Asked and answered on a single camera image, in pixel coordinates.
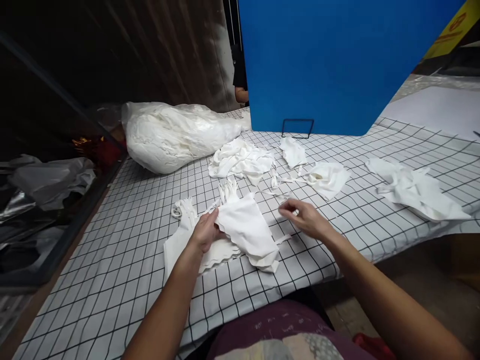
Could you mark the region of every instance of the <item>grid-patterned tablecloth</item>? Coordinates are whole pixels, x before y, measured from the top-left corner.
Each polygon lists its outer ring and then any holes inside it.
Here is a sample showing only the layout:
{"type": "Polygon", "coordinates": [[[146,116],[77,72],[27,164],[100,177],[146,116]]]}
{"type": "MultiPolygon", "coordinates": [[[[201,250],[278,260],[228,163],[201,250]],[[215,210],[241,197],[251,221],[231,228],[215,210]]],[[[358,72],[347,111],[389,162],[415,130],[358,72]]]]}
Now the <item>grid-patterned tablecloth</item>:
{"type": "MultiPolygon", "coordinates": [[[[238,110],[228,114],[240,118],[238,110]]],[[[276,146],[280,134],[251,131],[241,137],[257,146],[276,146]]],[[[480,232],[480,143],[385,118],[361,137],[311,135],[298,141],[312,165],[342,163],[351,178],[329,203],[307,184],[283,183],[280,189],[314,204],[367,259],[377,262],[445,233],[480,232]],[[429,175],[441,181],[443,191],[472,219],[434,224],[377,195],[383,181],[364,165],[377,157],[414,169],[429,167],[429,175]]],[[[280,164],[278,173],[289,173],[280,150],[272,151],[280,164]]],[[[164,286],[163,243],[179,226],[170,216],[171,205],[192,197],[201,213],[219,197],[219,179],[209,177],[208,163],[208,157],[202,158],[175,173],[155,175],[132,159],[125,161],[15,359],[103,360],[122,355],[164,286]]],[[[264,176],[261,190],[267,190],[269,177],[264,176]]],[[[239,196],[256,190],[246,179],[238,185],[239,196]]],[[[293,235],[280,245],[278,270],[257,271],[242,255],[200,276],[181,355],[223,323],[295,289],[340,276],[325,246],[298,233],[278,214],[276,198],[258,192],[255,199],[274,239],[293,235]]]]}

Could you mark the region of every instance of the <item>blue board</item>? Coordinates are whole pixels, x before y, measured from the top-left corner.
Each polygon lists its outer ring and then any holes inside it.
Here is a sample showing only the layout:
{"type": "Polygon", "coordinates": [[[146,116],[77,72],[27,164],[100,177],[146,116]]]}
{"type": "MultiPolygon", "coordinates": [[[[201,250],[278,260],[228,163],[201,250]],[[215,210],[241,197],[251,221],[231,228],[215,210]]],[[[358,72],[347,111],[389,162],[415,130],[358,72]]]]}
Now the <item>blue board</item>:
{"type": "Polygon", "coordinates": [[[238,0],[253,130],[365,134],[463,2],[238,0]]]}

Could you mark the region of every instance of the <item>red object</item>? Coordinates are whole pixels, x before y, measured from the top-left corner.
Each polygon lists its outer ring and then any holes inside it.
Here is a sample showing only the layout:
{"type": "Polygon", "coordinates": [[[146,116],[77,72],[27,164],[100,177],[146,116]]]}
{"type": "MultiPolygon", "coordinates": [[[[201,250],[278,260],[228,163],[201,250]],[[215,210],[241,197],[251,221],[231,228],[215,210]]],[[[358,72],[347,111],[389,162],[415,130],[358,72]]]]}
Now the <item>red object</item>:
{"type": "Polygon", "coordinates": [[[380,337],[369,337],[359,332],[353,342],[378,360],[396,360],[397,357],[380,337]]]}
{"type": "MultiPolygon", "coordinates": [[[[127,147],[127,143],[125,140],[120,141],[125,148],[127,147]]],[[[103,139],[98,142],[97,148],[97,156],[98,156],[98,167],[103,171],[106,172],[114,162],[116,162],[122,151],[110,141],[103,139]]]]}

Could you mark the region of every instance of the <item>floor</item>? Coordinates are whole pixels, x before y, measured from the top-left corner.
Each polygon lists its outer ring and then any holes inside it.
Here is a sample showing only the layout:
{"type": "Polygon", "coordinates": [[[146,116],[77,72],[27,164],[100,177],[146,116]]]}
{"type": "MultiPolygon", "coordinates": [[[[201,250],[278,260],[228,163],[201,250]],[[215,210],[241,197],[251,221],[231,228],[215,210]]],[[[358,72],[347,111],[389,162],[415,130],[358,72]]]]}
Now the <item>floor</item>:
{"type": "MultiPolygon", "coordinates": [[[[377,267],[478,357],[480,292],[451,276],[451,246],[451,237],[433,239],[386,259],[377,267]]],[[[349,338],[357,333],[379,336],[343,279],[319,284],[314,291],[335,330],[349,338]]]]}

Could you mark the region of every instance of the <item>dark cloth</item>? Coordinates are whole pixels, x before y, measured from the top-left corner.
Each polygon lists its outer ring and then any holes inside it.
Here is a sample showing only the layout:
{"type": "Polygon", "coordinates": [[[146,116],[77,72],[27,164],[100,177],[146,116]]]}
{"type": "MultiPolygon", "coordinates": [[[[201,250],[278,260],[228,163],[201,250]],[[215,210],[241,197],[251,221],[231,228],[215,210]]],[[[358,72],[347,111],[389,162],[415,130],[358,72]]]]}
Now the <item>dark cloth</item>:
{"type": "Polygon", "coordinates": [[[332,330],[315,311],[287,299],[271,303],[225,324],[211,344],[206,358],[212,360],[231,350],[250,347],[261,340],[281,340],[303,333],[325,336],[345,360],[374,360],[369,353],[332,330]]]}
{"type": "MultiPolygon", "coordinates": [[[[238,57],[235,63],[235,71],[233,72],[233,86],[236,88],[244,88],[248,91],[247,72],[245,70],[245,60],[243,53],[238,57]]],[[[250,101],[245,103],[245,106],[250,106],[250,101]]]]}

